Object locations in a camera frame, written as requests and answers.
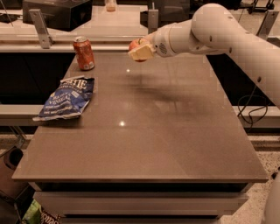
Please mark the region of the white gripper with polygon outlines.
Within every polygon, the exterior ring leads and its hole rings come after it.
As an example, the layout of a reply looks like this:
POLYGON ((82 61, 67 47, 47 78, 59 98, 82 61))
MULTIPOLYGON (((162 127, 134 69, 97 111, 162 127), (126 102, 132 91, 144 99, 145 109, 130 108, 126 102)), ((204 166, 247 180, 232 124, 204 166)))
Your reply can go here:
POLYGON ((154 57, 156 52, 159 56, 173 57, 177 53, 172 49, 171 31, 175 24, 168 24, 160 27, 154 33, 150 33, 139 39, 139 46, 133 48, 128 52, 128 55, 134 61, 145 61, 154 57))

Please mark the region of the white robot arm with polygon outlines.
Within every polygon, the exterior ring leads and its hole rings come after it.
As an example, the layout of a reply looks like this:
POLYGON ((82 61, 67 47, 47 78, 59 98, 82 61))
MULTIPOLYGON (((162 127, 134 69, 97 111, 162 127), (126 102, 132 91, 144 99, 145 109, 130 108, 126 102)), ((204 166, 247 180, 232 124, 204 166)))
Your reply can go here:
POLYGON ((280 107, 280 48, 246 31, 225 7, 205 4, 192 19, 165 25, 129 44, 134 61, 180 53, 225 53, 280 107))

